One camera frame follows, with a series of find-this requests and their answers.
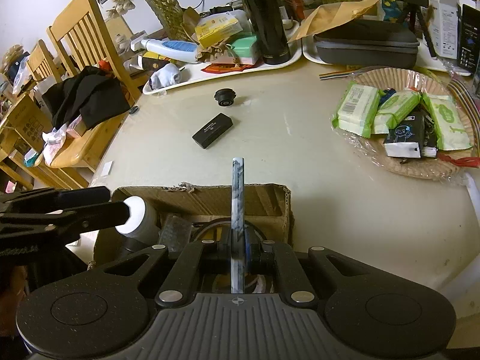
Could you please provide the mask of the grey patterned ruler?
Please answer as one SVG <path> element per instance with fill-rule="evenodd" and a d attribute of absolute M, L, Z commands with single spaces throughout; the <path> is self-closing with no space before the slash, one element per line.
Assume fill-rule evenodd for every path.
<path fill-rule="evenodd" d="M 231 202 L 231 293 L 245 291 L 244 158 L 233 158 Z"/>

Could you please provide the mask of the black rectangular box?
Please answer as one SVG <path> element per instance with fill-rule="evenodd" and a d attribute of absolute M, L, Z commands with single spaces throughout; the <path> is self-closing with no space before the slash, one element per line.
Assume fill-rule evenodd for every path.
<path fill-rule="evenodd" d="M 226 133 L 233 126 L 233 120 L 223 114 L 219 113 L 212 120 L 207 122 L 199 129 L 192 139 L 203 149 L 207 149 L 216 139 Z"/>

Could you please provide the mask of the brown cardboard box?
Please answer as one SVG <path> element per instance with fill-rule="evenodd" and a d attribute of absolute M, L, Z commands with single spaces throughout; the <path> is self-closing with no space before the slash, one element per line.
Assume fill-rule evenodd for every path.
<path fill-rule="evenodd" d="M 174 308 L 193 301 L 199 293 L 245 297 L 281 290 L 287 263 L 296 261 L 290 246 L 290 191 L 279 184 L 244 186 L 244 224 L 262 237 L 257 272 L 245 272 L 244 293 L 231 293 L 230 273 L 219 261 L 221 228 L 231 228 L 232 186 L 119 188 L 113 202 L 139 196 L 157 212 L 157 244 L 147 245 L 120 235 L 116 226 L 97 234 L 96 267 L 111 277 L 132 279 L 133 289 L 158 306 Z"/>

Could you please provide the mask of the wooden chair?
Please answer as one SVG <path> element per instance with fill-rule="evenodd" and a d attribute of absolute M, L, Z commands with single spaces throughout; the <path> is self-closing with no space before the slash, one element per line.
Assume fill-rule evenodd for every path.
<path fill-rule="evenodd" d="M 46 32 L 70 77 L 83 68 L 108 62 L 113 76 L 120 81 L 120 87 L 126 90 L 128 106 L 135 105 L 141 96 L 140 90 L 116 52 L 96 0 L 72 0 Z M 86 179 L 77 173 L 77 169 L 97 170 L 125 117 L 126 113 L 122 112 L 88 130 L 80 138 L 67 139 L 49 165 L 51 171 L 58 177 L 65 176 L 69 188 L 85 187 Z"/>

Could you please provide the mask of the small black button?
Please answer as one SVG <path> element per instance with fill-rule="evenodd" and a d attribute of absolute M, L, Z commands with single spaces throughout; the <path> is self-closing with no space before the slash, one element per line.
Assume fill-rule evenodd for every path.
<path fill-rule="evenodd" d="M 134 115 L 136 112 L 138 112 L 138 107 L 137 106 L 133 106 L 129 111 L 128 113 L 130 115 Z"/>

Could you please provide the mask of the black round lens cap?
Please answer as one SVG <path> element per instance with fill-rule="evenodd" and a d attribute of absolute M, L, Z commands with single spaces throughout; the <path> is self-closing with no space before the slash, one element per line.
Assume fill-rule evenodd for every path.
<path fill-rule="evenodd" d="M 231 88 L 221 88 L 214 94 L 214 99 L 220 107 L 230 107 L 234 104 L 236 92 Z"/>

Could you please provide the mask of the green wet wipes pack left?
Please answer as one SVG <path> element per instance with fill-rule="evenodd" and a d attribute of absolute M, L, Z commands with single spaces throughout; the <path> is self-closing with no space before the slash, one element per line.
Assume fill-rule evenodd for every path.
<path fill-rule="evenodd" d="M 370 138 L 380 97 L 378 88 L 351 81 L 334 113 L 331 121 L 333 128 Z"/>

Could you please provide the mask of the green wet wipes pack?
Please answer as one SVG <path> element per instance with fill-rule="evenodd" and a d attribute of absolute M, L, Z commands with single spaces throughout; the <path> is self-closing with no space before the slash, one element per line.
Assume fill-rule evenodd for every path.
<path fill-rule="evenodd" d="M 396 92 L 381 105 L 373 121 L 373 134 L 387 134 L 419 104 L 421 94 L 412 90 Z"/>
<path fill-rule="evenodd" d="M 456 151 L 472 147 L 468 133 L 450 95 L 423 93 L 422 99 L 433 119 L 439 150 Z"/>
<path fill-rule="evenodd" d="M 334 113 L 331 121 L 333 128 L 370 138 L 380 97 L 378 88 L 351 81 Z"/>

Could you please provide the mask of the white left serving tray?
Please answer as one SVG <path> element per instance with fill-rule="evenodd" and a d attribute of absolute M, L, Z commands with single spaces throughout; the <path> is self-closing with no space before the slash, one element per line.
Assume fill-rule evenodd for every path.
<path fill-rule="evenodd" d="M 278 65 L 271 65 L 264 63 L 260 60 L 257 61 L 256 65 L 246 67 L 241 70 L 237 68 L 236 70 L 229 70 L 224 72 L 213 72 L 210 69 L 210 64 L 208 63 L 198 63 L 198 64 L 186 64 L 180 68 L 180 82 L 174 85 L 168 86 L 167 88 L 158 88 L 153 89 L 150 86 L 149 82 L 146 82 L 142 88 L 142 93 L 144 95 L 160 95 L 165 94 L 169 89 L 176 89 L 182 86 L 193 85 L 201 83 L 207 80 L 216 80 L 224 77 L 231 77 L 235 75 L 249 74 L 254 72 L 267 72 L 271 70 L 283 69 L 289 67 L 293 63 L 300 60 L 303 55 L 302 51 L 302 41 L 297 40 L 289 43 L 290 59 Z"/>

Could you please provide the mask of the white serving tray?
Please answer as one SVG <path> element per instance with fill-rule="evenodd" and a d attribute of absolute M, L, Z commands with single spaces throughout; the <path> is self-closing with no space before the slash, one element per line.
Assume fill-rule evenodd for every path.
<path fill-rule="evenodd" d="M 267 72 L 271 70 L 283 69 L 289 67 L 293 63 L 300 60 L 303 55 L 302 51 L 302 41 L 297 40 L 289 43 L 290 59 L 278 65 L 271 65 L 264 63 L 260 60 L 257 61 L 256 65 L 246 67 L 241 70 L 237 68 L 236 70 L 229 70 L 224 72 L 213 72 L 210 69 L 210 64 L 208 63 L 198 63 L 198 64 L 186 64 L 180 68 L 180 82 L 174 85 L 168 86 L 167 88 L 158 88 L 153 89 L 150 86 L 149 82 L 146 82 L 142 88 L 142 93 L 144 95 L 160 95 L 165 94 L 169 89 L 176 89 L 182 86 L 193 85 L 201 83 L 207 80 L 216 80 L 224 77 L 231 77 L 235 75 L 249 74 L 254 72 Z"/>
<path fill-rule="evenodd" d="M 315 47 L 313 37 L 305 37 L 302 40 L 302 48 L 304 57 L 317 64 L 329 65 L 324 62 L 318 55 L 317 48 Z M 436 72 L 455 72 L 461 77 L 470 77 L 471 72 L 459 67 L 456 60 L 450 58 L 432 58 L 428 51 L 427 45 L 424 41 L 421 41 L 419 46 L 418 55 L 416 58 L 416 65 L 421 68 L 426 68 Z"/>

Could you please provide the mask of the black white tissue pack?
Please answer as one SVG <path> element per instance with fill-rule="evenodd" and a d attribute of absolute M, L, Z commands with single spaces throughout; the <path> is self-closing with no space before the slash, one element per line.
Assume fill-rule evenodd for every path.
<path fill-rule="evenodd" d="M 383 146 L 388 157 L 421 158 L 424 136 L 424 116 L 414 111 L 389 131 Z"/>

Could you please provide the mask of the green wet wipes pack middle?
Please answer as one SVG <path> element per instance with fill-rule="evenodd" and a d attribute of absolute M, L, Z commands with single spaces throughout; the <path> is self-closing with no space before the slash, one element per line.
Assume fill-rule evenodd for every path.
<path fill-rule="evenodd" d="M 381 105 L 373 121 L 373 134 L 387 134 L 419 104 L 421 94 L 412 90 L 396 92 Z"/>

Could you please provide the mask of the white blue lotion bottle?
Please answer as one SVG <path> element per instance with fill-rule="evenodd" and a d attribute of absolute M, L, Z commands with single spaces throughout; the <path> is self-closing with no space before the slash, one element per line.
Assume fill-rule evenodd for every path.
<path fill-rule="evenodd" d="M 198 46 L 193 42 L 138 37 L 130 42 L 130 47 L 132 51 L 147 50 L 184 63 L 198 62 Z"/>

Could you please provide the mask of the yellow cardboard box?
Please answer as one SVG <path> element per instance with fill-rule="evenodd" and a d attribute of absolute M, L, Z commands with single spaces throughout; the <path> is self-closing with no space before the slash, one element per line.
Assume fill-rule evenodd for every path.
<path fill-rule="evenodd" d="M 211 47 L 241 31 L 240 21 L 229 12 L 204 17 L 194 28 L 197 41 L 203 48 Z"/>

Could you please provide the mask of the dark grey zip case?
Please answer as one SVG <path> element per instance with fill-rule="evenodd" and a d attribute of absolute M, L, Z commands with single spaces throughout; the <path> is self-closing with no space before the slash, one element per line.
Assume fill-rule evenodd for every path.
<path fill-rule="evenodd" d="M 412 68 L 419 41 L 402 24 L 354 19 L 313 36 L 320 59 L 330 64 Z"/>

